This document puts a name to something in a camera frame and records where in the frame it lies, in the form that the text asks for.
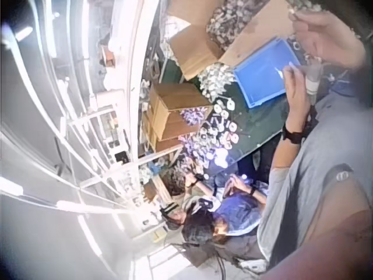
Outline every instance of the person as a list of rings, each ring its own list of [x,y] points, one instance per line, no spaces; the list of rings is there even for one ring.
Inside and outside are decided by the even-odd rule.
[[[304,50],[348,68],[351,82],[337,81],[317,102],[318,123],[301,143],[311,107],[305,76],[293,66],[283,70],[290,110],[258,228],[268,261],[261,279],[361,279],[372,248],[373,111],[371,101],[363,102],[371,90],[364,79],[371,73],[369,53],[330,12],[290,18]]]
[[[200,192],[192,192],[196,187]],[[165,216],[168,228],[178,229],[185,224],[188,215],[193,215],[201,209],[201,202],[209,204],[208,211],[215,211],[220,206],[220,201],[214,196],[213,190],[206,186],[201,180],[198,180],[192,173],[185,174],[185,195],[180,207],[174,206],[174,209]]]
[[[228,237],[242,236],[254,230],[261,219],[266,195],[232,174],[219,208],[186,218],[182,235],[185,241],[204,244],[224,243]]]

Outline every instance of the green workbench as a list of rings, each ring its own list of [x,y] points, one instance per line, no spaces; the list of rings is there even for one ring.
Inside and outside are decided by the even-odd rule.
[[[180,68],[174,61],[168,60],[162,83],[178,83],[182,77]],[[199,88],[197,78],[191,81]],[[265,144],[273,136],[278,134],[286,120],[288,104],[285,95],[265,102],[261,106],[249,109],[237,83],[226,86],[225,96],[231,97],[235,102],[235,110],[230,112],[230,121],[237,123],[237,134],[240,140],[233,144],[229,150],[227,162],[229,165],[249,155],[255,149]],[[210,175],[222,171],[221,167],[210,162]]]

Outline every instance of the watch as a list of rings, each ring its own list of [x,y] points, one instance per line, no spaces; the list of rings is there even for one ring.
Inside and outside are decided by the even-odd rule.
[[[283,137],[283,140],[289,139],[290,142],[293,144],[300,144],[302,142],[303,132],[293,132],[293,133],[289,132],[289,130],[286,129],[286,122],[285,122],[282,128],[282,137]]]

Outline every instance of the blue plastic tray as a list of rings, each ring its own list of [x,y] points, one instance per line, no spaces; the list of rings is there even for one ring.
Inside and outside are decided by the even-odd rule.
[[[276,38],[234,69],[249,108],[285,93],[282,70],[290,63],[300,64],[287,42]]]

